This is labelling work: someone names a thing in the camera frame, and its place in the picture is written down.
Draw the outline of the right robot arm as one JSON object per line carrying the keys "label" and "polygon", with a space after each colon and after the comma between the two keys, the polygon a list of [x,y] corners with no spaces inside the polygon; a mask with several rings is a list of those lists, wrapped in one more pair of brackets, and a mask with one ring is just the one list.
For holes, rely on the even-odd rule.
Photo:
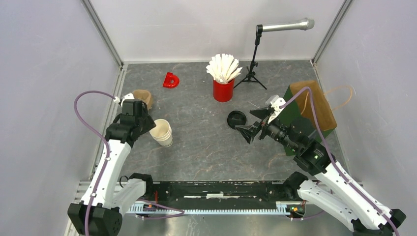
{"label": "right robot arm", "polygon": [[252,125],[238,122],[237,130],[248,143],[259,135],[271,137],[294,153],[297,165],[329,187],[326,192],[300,172],[284,182],[284,195],[291,201],[299,198],[311,202],[343,223],[355,236],[394,236],[406,219],[400,209],[390,209],[367,193],[352,179],[332,153],[315,137],[317,130],[307,118],[297,117],[290,125],[274,118],[272,107],[250,111],[261,119]]}

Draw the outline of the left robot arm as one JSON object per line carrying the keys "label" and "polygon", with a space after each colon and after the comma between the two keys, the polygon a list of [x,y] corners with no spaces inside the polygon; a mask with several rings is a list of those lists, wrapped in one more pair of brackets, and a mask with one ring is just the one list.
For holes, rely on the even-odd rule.
{"label": "left robot arm", "polygon": [[105,132],[105,147],[93,179],[79,203],[71,203],[68,216],[77,233],[85,236],[116,236],[123,216],[138,198],[154,196],[151,175],[134,173],[127,185],[114,193],[121,168],[136,140],[155,128],[142,100],[122,102],[122,112]]}

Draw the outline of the white paper cup stack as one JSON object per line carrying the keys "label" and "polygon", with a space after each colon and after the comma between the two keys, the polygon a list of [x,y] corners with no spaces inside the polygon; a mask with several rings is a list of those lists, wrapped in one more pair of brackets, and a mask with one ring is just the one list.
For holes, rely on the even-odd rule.
{"label": "white paper cup stack", "polygon": [[149,131],[150,135],[161,146],[167,148],[173,143],[172,128],[165,119],[154,120],[155,127]]}

